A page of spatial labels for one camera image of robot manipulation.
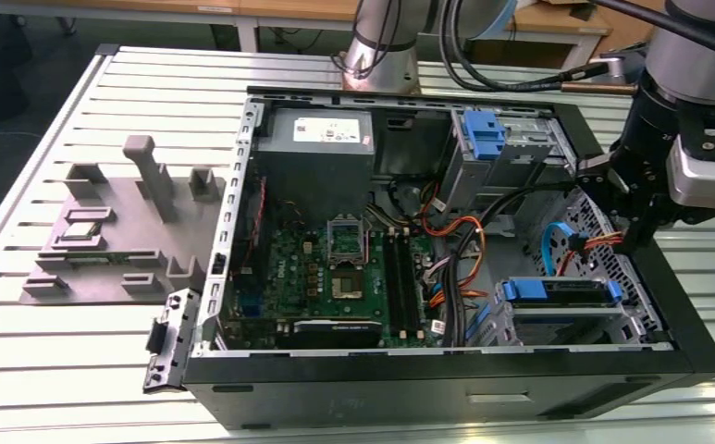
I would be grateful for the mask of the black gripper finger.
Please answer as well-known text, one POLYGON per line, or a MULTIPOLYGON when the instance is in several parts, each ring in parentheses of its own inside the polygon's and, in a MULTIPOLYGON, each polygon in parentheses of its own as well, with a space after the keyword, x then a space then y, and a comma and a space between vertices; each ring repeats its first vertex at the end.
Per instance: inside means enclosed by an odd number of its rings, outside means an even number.
POLYGON ((677 203, 669 194, 654 193, 642 208, 637 222, 634 250, 651 243, 657 232, 670 228, 690 212, 690 208, 677 203))
POLYGON ((627 220, 623 241, 614 247, 615 253, 633 253, 635 236, 631 230, 633 195, 613 168, 613 154, 599 154, 578 161, 575 181, 582 191, 607 216, 619 216, 627 220))

